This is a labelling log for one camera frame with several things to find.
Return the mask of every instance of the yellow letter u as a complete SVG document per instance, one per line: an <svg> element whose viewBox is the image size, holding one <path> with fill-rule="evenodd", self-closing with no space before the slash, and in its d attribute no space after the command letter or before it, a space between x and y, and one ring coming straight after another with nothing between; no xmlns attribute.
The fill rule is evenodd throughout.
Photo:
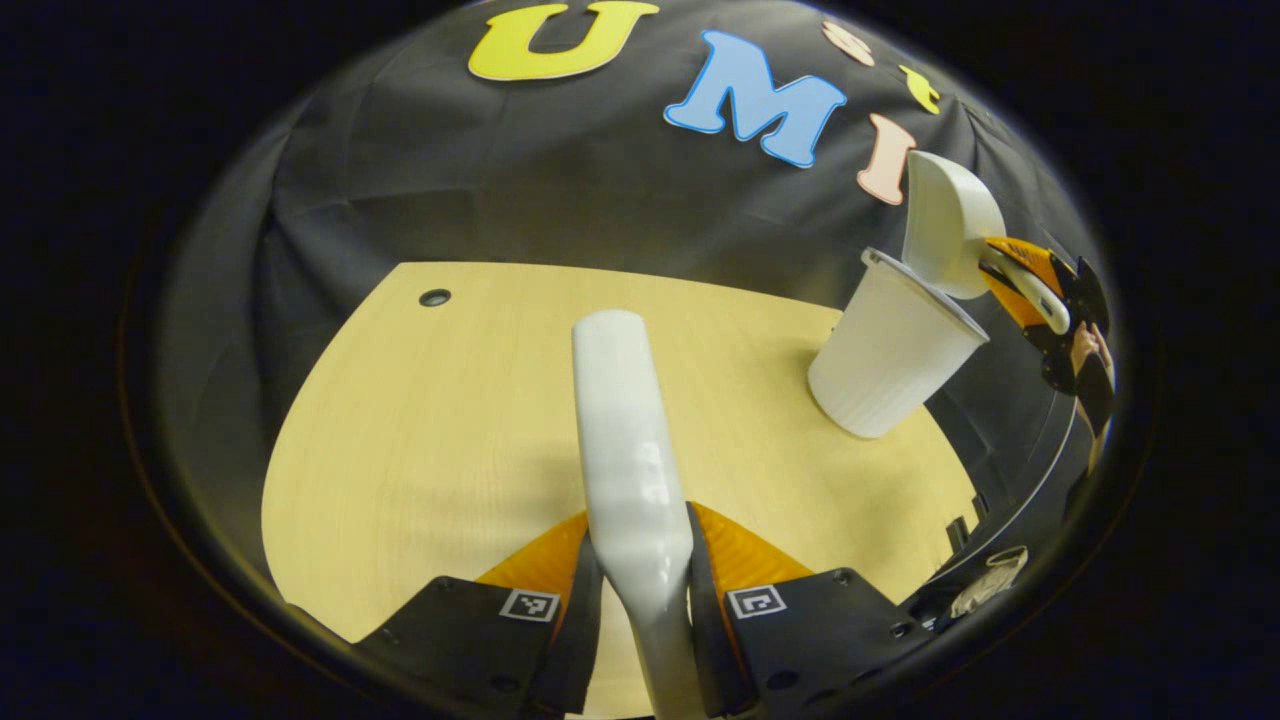
<svg viewBox="0 0 1280 720"><path fill-rule="evenodd" d="M543 79L594 70L618 55L641 15L658 12L657 5L648 3L591 3L586 9L598 17L577 47L563 53L530 53L529 42L538 28L566 9L568 5L557 3L494 15L467 67L485 79Z"/></svg>

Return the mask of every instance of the black fabric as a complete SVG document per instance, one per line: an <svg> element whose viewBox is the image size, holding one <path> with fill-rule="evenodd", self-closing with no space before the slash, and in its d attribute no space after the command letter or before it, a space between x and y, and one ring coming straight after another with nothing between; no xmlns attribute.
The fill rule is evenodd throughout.
<svg viewBox="0 0 1280 720"><path fill-rule="evenodd" d="M609 268L841 307L864 247L901 251L906 204L886 205L855 182L874 142L868 114L879 113L922 150L972 168L1009 234L1098 258L1107 277L1051 163L914 50L837 18L872 46L877 64L867 68L826 41L827 17L814 8L673 0L598 70L507 83L471 76L485 20L530 4L462 8L330 77L251 143L174 249L157 327L164 442L230 561L260 578L257 509L275 434L328 341L397 263ZM552 18L531 50L576 45L585 5ZM705 28L759 45L777 85L813 74L846 92L813 168L764 154L759 136L739 142L730 129L663 120L707 59ZM900 64L929 77L941 115L916 105ZM1043 474L1028 459L1059 442L1044 430L1070 407L989 295L961 305L992 342L943 392L982 439L975 456L1015 493ZM1121 342L1114 351L1123 356ZM988 500L993 511L1016 503Z"/></svg>

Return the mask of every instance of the wooden surface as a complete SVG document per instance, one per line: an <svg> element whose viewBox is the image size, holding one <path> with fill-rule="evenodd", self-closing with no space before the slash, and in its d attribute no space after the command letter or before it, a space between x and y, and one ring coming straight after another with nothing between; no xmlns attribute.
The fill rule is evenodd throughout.
<svg viewBox="0 0 1280 720"><path fill-rule="evenodd" d="M438 307L419 297L453 296ZM977 524L973 486L920 407L859 439L805 373L838 310L712 284L548 265L408 263L356 310L276 441L262 537L283 597L356 642L431 578L475 578L585 509L570 331L645 318L687 500L814 571L897 602ZM605 583L588 717L650 712Z"/></svg>

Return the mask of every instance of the letter m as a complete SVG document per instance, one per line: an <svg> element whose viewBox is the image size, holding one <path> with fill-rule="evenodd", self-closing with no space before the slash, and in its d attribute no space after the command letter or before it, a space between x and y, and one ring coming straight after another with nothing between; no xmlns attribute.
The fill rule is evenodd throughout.
<svg viewBox="0 0 1280 720"><path fill-rule="evenodd" d="M847 100L845 94L813 76L774 90L769 63L756 45L716 29L703 31L703 40L712 46L703 72L685 101L667 106L663 118L673 126L717 133L724 128L719 109L728 95L733 135L740 141L751 140L782 118L776 131L760 138L760 147L792 165L812 167L818 136L831 111Z"/></svg>

